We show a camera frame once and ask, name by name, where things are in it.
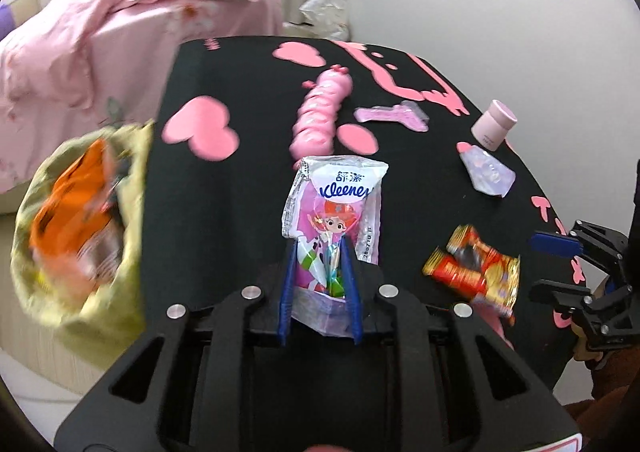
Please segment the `trash bag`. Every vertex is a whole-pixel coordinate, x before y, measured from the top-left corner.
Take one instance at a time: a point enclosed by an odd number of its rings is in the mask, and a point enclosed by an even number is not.
[[[139,265],[146,159],[152,138],[150,122],[144,127],[107,127],[65,141],[38,168],[16,216],[11,275],[23,311],[52,327],[67,349],[101,369],[108,369],[145,328]],[[30,248],[31,224],[56,180],[97,139],[104,139],[116,153],[131,155],[129,175],[116,188],[125,227],[122,261],[113,282],[101,285],[81,306],[72,306],[43,281]]]
[[[314,35],[328,40],[350,39],[347,3],[344,0],[307,0],[300,6]]]

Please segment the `pink blanket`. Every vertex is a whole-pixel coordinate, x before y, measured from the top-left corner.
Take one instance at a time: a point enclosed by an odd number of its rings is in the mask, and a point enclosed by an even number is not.
[[[155,118],[180,43],[278,35],[280,0],[52,0],[0,42],[0,193],[64,140]]]

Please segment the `metal bolt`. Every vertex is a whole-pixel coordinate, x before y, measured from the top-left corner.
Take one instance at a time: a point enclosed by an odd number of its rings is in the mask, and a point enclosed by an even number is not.
[[[184,317],[186,313],[187,308],[182,304],[174,304],[172,306],[169,306],[169,309],[167,309],[166,311],[166,315],[173,320]]]
[[[247,286],[242,289],[242,298],[246,298],[247,300],[258,298],[261,294],[262,290],[257,286]]]
[[[458,304],[453,306],[453,313],[455,313],[460,318],[469,318],[473,314],[473,309],[469,304],[465,304],[464,302],[459,302]]]
[[[393,284],[383,284],[378,289],[378,293],[380,293],[380,295],[384,298],[393,298],[395,296],[398,296],[399,291],[398,288],[396,288],[396,286],[394,286]]]

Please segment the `pink bottle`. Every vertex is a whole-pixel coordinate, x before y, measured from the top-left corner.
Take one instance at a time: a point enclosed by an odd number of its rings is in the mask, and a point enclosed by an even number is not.
[[[311,91],[298,110],[289,147],[296,161],[334,153],[335,119],[342,100],[353,90],[353,80],[347,67],[335,65],[320,74],[316,83],[305,82],[305,86]]]
[[[505,104],[494,99],[489,109],[471,127],[471,134],[484,148],[494,151],[517,122],[513,112]]]

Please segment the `pink caterpillar toy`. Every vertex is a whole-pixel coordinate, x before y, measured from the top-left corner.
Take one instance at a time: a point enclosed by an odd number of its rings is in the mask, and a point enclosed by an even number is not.
[[[335,65],[320,74],[316,83],[305,82],[303,86],[311,91],[298,109],[298,121],[293,125],[289,150],[296,161],[334,153],[335,119],[342,100],[353,90],[353,80],[347,67]]]

